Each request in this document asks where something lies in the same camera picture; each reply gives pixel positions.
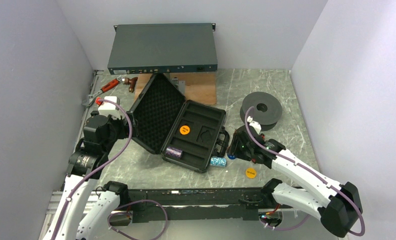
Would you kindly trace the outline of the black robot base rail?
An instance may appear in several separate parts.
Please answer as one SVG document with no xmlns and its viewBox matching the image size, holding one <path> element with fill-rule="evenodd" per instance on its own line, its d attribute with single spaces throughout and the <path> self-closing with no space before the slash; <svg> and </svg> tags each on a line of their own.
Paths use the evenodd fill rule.
<svg viewBox="0 0 396 240">
<path fill-rule="evenodd" d="M 282 206 L 263 195 L 260 187 L 129 189 L 110 222 L 220 220 L 258 221 L 261 215 L 279 213 Z"/>
</svg>

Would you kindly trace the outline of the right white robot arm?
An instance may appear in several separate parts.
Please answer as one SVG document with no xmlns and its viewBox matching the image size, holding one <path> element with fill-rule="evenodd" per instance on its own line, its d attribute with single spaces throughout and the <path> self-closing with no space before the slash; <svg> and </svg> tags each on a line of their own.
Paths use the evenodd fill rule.
<svg viewBox="0 0 396 240">
<path fill-rule="evenodd" d="M 263 135 L 244 125 L 234 132 L 228 156 L 264 165 L 299 185 L 295 188 L 272 178 L 260 190 L 266 207 L 277 204 L 293 207 L 320 220 L 328 232 L 339 238 L 352 233 L 356 222 L 360 222 L 360 232 L 353 234 L 365 233 L 357 187 L 350 182 L 341 184 L 319 173 L 280 142 L 272 138 L 265 140 Z"/>
</svg>

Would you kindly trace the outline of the purple poker chip stack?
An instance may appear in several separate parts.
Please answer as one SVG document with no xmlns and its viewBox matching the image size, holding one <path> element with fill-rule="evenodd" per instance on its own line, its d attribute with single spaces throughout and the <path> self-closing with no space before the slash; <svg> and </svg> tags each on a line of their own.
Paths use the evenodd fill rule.
<svg viewBox="0 0 396 240">
<path fill-rule="evenodd" d="M 181 149 L 168 146 L 165 150 L 165 154 L 169 155 L 170 157 L 180 159 L 183 154 L 183 151 Z"/>
</svg>

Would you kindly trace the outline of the blue dealer button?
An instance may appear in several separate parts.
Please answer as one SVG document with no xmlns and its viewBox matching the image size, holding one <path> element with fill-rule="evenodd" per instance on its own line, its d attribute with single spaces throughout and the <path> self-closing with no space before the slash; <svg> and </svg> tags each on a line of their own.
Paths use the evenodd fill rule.
<svg viewBox="0 0 396 240">
<path fill-rule="evenodd" d="M 235 155 L 232 155 L 232 154 L 227 154 L 227 157 L 228 157 L 229 159 L 231 159 L 231 160 L 236 159 L 236 156 L 235 156 Z"/>
</svg>

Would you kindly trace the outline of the black foam-lined poker case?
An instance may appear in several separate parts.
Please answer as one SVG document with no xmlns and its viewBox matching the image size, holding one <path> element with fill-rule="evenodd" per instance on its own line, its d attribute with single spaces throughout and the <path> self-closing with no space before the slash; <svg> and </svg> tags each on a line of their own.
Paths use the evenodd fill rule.
<svg viewBox="0 0 396 240">
<path fill-rule="evenodd" d="M 226 154 L 230 135 L 224 127 L 226 111 L 222 109 L 193 100 L 179 106 L 136 100 L 128 113 L 133 123 L 132 139 L 167 162 L 204 173 L 212 157 Z M 188 135 L 179 133 L 182 125 L 190 127 Z M 182 150 L 181 158 L 166 155 L 167 147 Z"/>
</svg>

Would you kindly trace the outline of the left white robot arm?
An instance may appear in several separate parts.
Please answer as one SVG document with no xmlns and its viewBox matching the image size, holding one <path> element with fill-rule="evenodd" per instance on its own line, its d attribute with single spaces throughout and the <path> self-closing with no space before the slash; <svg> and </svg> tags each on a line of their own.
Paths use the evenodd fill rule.
<svg viewBox="0 0 396 240">
<path fill-rule="evenodd" d="M 110 213 L 123 210 L 131 201 L 128 186 L 109 181 L 103 185 L 92 209 L 84 214 L 109 153 L 117 140 L 131 140 L 132 121 L 121 116 L 93 113 L 83 128 L 84 136 L 69 158 L 65 187 L 54 219 L 44 235 L 46 240 L 92 240 Z"/>
</svg>

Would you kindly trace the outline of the orange big blind button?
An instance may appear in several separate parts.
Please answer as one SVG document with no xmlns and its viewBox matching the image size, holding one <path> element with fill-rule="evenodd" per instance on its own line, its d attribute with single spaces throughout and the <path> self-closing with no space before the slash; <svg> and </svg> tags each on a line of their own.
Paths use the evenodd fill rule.
<svg viewBox="0 0 396 240">
<path fill-rule="evenodd" d="M 181 135 L 188 135 L 190 133 L 190 131 L 191 131 L 190 127 L 186 124 L 180 126 L 180 128 L 179 128 L 179 133 Z"/>
</svg>

